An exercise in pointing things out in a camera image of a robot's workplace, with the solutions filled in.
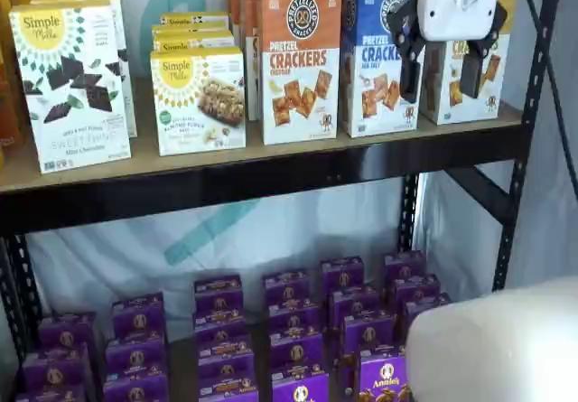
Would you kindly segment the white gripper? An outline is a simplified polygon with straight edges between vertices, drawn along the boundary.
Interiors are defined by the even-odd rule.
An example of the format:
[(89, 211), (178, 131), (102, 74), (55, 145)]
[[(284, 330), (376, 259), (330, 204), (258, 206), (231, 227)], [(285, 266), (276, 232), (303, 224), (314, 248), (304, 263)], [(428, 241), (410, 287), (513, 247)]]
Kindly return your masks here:
[(421, 88), (419, 57), (428, 42), (467, 41), (460, 91), (477, 98), (483, 61), (499, 37), (508, 11), (497, 0), (403, 0), (388, 13), (392, 40), (400, 54), (400, 96), (415, 103)]

